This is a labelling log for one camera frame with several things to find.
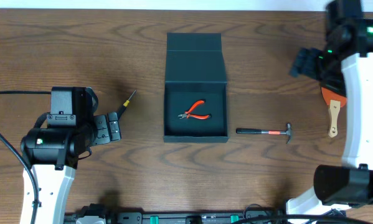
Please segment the black yellow screwdriver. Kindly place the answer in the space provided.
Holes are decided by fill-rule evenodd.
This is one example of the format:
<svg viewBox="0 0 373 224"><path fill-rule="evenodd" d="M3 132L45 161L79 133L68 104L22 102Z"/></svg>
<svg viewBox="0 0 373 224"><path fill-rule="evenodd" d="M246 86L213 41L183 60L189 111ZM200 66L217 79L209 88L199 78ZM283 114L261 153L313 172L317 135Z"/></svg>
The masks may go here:
<svg viewBox="0 0 373 224"><path fill-rule="evenodd" d="M130 101L132 100L132 98L133 98L133 96L135 95L136 92L137 92L137 90L134 90L134 92L132 92L130 97L118 108L118 110L116 112L118 119L120 119L121 116L123 115L123 113L126 111Z"/></svg>

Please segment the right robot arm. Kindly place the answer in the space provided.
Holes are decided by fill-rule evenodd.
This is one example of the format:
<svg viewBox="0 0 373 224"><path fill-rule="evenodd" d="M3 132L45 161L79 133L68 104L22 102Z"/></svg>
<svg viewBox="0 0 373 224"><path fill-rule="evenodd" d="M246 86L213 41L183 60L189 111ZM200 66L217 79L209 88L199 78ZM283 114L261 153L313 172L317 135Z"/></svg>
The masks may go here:
<svg viewBox="0 0 373 224"><path fill-rule="evenodd" d="M373 205L373 19L360 1L336 0L326 6L325 22L325 48L301 49L290 73L346 98L346 143L340 166L318 166L312 188L287 201L290 223Z"/></svg>

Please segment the small claw hammer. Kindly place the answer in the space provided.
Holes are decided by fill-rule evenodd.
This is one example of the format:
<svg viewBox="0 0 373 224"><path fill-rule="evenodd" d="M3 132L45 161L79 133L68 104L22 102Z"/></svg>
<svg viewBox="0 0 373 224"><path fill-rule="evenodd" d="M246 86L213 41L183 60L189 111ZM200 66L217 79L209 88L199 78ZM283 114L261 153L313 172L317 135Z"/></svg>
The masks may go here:
<svg viewBox="0 0 373 224"><path fill-rule="evenodd" d="M291 128L291 123L286 123L286 129L284 131L280 130L266 130L266 129L253 129L253 128L237 128L235 130L237 134L268 134L268 135L285 135L287 136L287 144L291 141L293 137L293 130Z"/></svg>

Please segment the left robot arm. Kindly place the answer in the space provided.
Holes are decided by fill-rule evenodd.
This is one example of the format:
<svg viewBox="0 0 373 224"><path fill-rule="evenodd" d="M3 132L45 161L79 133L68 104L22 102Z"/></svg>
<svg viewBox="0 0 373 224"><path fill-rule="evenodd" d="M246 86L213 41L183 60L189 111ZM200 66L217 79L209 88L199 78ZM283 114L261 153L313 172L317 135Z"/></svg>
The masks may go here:
<svg viewBox="0 0 373 224"><path fill-rule="evenodd" d="M50 112L22 138L24 200L21 223L63 223L80 155L121 139L120 115L96 115L89 87L53 87Z"/></svg>

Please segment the orange scraper wooden handle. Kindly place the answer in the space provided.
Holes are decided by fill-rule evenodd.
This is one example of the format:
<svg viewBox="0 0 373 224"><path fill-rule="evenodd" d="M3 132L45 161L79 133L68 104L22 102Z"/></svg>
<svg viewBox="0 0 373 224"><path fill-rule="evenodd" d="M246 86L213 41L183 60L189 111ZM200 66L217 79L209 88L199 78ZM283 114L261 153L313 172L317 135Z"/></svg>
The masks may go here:
<svg viewBox="0 0 373 224"><path fill-rule="evenodd" d="M338 116L341 108L346 105L347 98L322 87L321 93L329 112L328 136L334 138L338 135Z"/></svg>

